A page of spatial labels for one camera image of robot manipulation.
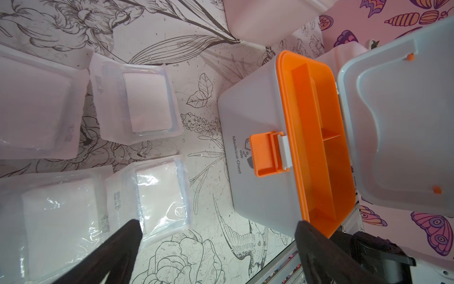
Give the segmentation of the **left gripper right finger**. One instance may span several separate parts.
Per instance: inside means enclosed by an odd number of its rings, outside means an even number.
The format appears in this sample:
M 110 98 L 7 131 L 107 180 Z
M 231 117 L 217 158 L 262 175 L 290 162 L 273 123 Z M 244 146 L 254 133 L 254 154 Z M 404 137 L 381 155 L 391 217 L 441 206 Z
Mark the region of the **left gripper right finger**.
M 295 241 L 308 284 L 382 284 L 307 221 L 298 222 Z

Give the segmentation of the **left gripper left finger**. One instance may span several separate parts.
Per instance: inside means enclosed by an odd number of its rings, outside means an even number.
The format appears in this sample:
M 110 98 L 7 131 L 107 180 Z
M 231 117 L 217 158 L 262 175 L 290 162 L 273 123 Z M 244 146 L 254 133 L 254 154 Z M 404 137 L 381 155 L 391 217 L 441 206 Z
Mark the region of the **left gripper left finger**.
M 138 220 L 130 220 L 56 284 L 128 284 L 143 232 Z

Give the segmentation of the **blue orange first aid box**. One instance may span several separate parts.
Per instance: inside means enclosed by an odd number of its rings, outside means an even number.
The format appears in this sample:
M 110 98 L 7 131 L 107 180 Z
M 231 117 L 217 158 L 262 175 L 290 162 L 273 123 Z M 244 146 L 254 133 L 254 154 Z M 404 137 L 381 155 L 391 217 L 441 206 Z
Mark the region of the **blue orange first aid box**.
M 330 237 L 357 194 L 454 214 L 454 19 L 333 71 L 282 51 L 218 100 L 233 205 L 286 235 Z

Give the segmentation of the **white pink medicine chest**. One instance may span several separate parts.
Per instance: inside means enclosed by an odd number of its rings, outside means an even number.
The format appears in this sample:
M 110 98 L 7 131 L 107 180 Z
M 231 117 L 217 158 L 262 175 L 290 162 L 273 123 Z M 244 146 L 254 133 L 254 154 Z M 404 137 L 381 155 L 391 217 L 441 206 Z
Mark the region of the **white pink medicine chest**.
M 368 51 L 366 47 L 356 41 L 352 41 L 334 47 L 329 52 L 316 58 L 316 61 L 328 65 L 335 79 L 337 79 L 340 70 L 348 61 Z

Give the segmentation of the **beige pink first aid box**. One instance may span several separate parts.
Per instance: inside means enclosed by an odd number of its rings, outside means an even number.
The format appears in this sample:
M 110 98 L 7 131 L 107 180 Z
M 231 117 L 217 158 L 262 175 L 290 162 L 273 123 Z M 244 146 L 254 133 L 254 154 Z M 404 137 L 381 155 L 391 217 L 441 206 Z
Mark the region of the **beige pink first aid box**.
M 332 8 L 337 0 L 226 0 L 229 32 L 250 43 L 273 46 Z

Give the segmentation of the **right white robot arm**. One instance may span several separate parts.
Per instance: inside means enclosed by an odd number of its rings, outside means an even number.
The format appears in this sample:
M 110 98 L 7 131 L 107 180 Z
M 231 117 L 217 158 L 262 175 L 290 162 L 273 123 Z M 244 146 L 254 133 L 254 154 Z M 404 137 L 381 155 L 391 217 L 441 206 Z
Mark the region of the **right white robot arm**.
M 389 240 L 358 231 L 335 232 L 331 240 L 360 266 L 387 284 L 452 284 L 454 269 L 409 256 Z

